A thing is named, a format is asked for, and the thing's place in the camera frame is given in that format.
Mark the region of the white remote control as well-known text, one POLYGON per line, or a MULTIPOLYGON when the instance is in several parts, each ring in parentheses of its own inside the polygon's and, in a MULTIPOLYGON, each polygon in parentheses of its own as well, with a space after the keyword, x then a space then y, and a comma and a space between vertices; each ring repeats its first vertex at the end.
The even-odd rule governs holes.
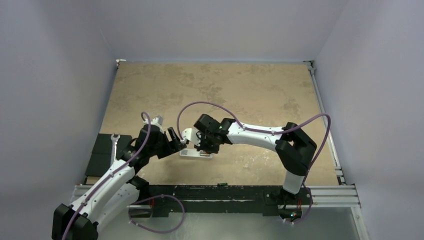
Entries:
POLYGON ((206 153, 205 151, 197 151, 196 149, 183 149, 179 152, 179 156, 182 158, 188 159, 212 159, 213 155, 211 153, 206 153))

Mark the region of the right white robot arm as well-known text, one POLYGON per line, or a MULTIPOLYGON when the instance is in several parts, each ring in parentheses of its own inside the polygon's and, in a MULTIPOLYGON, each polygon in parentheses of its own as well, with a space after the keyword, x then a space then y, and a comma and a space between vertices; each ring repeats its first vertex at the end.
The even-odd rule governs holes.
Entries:
POLYGON ((195 136, 199 137, 198 151, 219 152, 221 145, 249 145, 277 153, 286 170, 280 196, 288 204, 300 198, 300 189, 317 150, 317 144, 295 123, 283 127, 263 127, 239 124, 235 119, 218 122, 202 114, 195 122, 195 136))

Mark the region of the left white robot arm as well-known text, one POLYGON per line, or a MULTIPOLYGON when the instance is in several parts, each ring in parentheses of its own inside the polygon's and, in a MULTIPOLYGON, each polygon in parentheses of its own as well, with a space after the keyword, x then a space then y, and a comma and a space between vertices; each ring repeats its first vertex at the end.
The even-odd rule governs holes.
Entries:
POLYGON ((150 158, 176 154, 187 147, 185 136, 160 124, 145 124, 120 152, 111 156, 112 164, 103 176, 69 205, 60 204, 53 213, 53 240, 96 240, 103 227, 132 204, 153 207, 156 199, 169 194, 151 195, 150 184, 137 176, 150 158))

